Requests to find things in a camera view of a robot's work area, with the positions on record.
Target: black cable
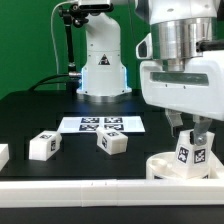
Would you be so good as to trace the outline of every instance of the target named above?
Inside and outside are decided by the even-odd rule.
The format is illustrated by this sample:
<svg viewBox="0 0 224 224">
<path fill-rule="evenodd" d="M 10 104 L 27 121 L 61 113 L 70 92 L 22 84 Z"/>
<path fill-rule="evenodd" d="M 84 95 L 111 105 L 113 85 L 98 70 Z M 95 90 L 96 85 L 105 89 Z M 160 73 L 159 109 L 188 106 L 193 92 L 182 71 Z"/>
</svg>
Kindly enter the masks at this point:
<svg viewBox="0 0 224 224">
<path fill-rule="evenodd" d="M 59 84 L 59 83 L 66 83 L 66 81 L 37 83 L 36 85 L 34 85 L 34 86 L 32 86 L 31 88 L 29 88 L 28 91 L 33 91 L 33 90 L 35 90 L 38 86 L 42 86 L 42 85 L 50 85 L 50 84 Z"/>
<path fill-rule="evenodd" d="M 33 91 L 39 84 L 44 83 L 46 81 L 52 80 L 52 79 L 57 79 L 57 78 L 61 78 L 61 77 L 69 77 L 67 74 L 62 74 L 62 75 L 52 75 L 49 76 L 47 78 L 44 78 L 42 80 L 40 80 L 39 82 L 37 82 L 35 85 L 31 86 L 28 91 Z"/>
</svg>

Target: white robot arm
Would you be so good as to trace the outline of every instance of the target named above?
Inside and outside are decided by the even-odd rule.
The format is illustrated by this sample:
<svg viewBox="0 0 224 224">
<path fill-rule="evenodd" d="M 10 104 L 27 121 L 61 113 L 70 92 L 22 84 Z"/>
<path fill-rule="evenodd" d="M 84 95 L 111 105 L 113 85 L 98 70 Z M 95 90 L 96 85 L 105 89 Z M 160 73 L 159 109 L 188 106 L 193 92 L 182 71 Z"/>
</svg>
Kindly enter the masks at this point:
<svg viewBox="0 0 224 224">
<path fill-rule="evenodd" d="M 114 102 L 131 92 L 127 86 L 126 68 L 121 63 L 120 26 L 104 12 L 114 4 L 131 0 L 77 0 L 72 3 L 73 24 L 85 25 L 87 63 L 82 69 L 80 99 L 93 102 Z"/>
<path fill-rule="evenodd" d="M 194 115 L 194 130 L 180 133 L 173 164 L 173 171 L 184 178 L 207 169 L 211 119 L 224 120 L 223 43 L 218 43 L 219 50 L 201 48 L 201 43 L 217 44 L 219 4 L 220 0 L 136 0 L 137 14 L 151 28 L 137 46 L 139 58 L 152 59 L 140 66 L 146 103 L 166 109 L 172 130 L 182 125 L 181 112 Z"/>
</svg>

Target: white cube with markers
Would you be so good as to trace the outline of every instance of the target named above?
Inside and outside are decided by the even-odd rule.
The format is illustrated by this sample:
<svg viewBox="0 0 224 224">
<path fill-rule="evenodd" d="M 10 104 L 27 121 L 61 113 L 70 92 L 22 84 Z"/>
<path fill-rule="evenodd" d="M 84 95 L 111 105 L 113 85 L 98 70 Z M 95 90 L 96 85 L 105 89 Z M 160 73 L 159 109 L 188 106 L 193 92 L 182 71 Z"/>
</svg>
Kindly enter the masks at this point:
<svg viewBox="0 0 224 224">
<path fill-rule="evenodd" d="M 126 152 L 128 137 L 115 129 L 96 129 L 97 145 L 109 155 Z"/>
<path fill-rule="evenodd" d="M 62 137 L 56 131 L 44 131 L 30 141 L 29 159 L 46 161 L 60 148 Z"/>
</svg>

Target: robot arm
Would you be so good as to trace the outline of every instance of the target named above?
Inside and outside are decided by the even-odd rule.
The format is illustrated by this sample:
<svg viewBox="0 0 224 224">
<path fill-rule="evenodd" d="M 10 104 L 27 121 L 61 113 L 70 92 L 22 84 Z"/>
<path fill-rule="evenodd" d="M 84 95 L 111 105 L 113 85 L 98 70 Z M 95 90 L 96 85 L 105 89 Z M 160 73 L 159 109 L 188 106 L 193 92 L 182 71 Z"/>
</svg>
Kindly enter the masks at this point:
<svg viewBox="0 0 224 224">
<path fill-rule="evenodd" d="M 189 178 L 196 170 L 201 172 L 200 166 L 206 169 L 213 141 L 208 132 L 211 119 L 224 120 L 223 43 L 218 43 L 219 49 L 199 48 L 201 42 L 217 43 L 220 0 L 137 0 L 136 4 L 151 28 L 137 46 L 139 58 L 152 59 L 140 66 L 146 103 L 165 108 L 172 129 L 182 125 L 181 112 L 193 114 L 194 130 L 180 133 L 173 164 L 173 171 Z M 181 160 L 183 152 L 192 153 L 192 159 L 185 154 Z"/>
</svg>

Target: cable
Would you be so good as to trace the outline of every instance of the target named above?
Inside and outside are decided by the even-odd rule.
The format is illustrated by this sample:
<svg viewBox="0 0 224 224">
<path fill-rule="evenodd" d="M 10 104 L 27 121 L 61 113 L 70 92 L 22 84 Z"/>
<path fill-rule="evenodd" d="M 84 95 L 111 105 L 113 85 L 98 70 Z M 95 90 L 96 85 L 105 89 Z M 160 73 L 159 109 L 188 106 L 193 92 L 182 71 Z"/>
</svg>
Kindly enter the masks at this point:
<svg viewBox="0 0 224 224">
<path fill-rule="evenodd" d="M 37 82 L 35 85 L 31 86 L 28 91 L 33 91 L 38 85 L 43 85 L 43 84 L 47 84 L 45 83 L 46 81 L 49 81 L 49 80 L 52 80 L 52 79 L 56 79 L 56 78 L 61 78 L 61 77 L 69 77 L 68 75 L 53 75 L 53 76 L 50 76 L 50 77 L 47 77 L 47 78 L 44 78 L 42 80 L 40 80 L 39 82 Z"/>
<path fill-rule="evenodd" d="M 55 15 L 55 12 L 57 10 L 57 8 L 61 5 L 65 5 L 65 4 L 71 4 L 71 3 L 74 3 L 75 1 L 66 1 L 66 2 L 61 2 L 59 4 L 57 4 L 52 13 L 51 13 L 51 37 L 52 37 L 52 41 L 53 41 L 53 47 L 54 47 L 54 54 L 55 54 L 55 61 L 56 61 L 56 71 L 57 71 L 57 74 L 59 74 L 60 72 L 60 65 L 59 65 L 59 60 L 58 60 L 58 51 L 57 51 L 57 45 L 56 45 L 56 40 L 55 40 L 55 35 L 54 35 L 54 15 Z"/>
<path fill-rule="evenodd" d="M 32 86 L 31 88 L 28 89 L 28 91 L 33 91 L 35 90 L 38 86 L 42 85 L 50 85 L 50 84 L 59 84 L 59 83 L 66 83 L 65 81 L 60 81 L 60 82 L 44 82 L 44 83 L 37 83 L 36 85 Z"/>
<path fill-rule="evenodd" d="M 129 19 L 130 19 L 130 26 L 131 26 L 131 34 L 132 34 L 132 39 L 133 39 L 134 45 L 136 46 L 137 40 L 135 37 L 134 24 L 133 24 L 133 19 L 132 19 L 132 14 L 131 14 L 131 1 L 130 0 L 127 0 L 127 1 L 128 1 L 128 12 L 129 12 Z"/>
</svg>

